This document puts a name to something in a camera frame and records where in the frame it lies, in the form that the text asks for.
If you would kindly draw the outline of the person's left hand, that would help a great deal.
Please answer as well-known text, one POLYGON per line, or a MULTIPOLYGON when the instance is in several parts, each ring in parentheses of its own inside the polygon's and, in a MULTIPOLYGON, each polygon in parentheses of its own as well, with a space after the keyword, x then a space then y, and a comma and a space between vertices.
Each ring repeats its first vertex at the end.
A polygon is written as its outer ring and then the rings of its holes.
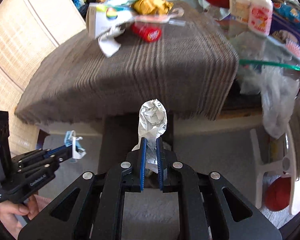
POLYGON ((29 197, 27 204, 14 204, 10 201, 0 203, 0 220, 9 233, 18 238, 19 232, 23 228, 16 219, 16 215, 26 216, 32 220, 43 208, 45 208, 52 199, 33 194, 29 197))

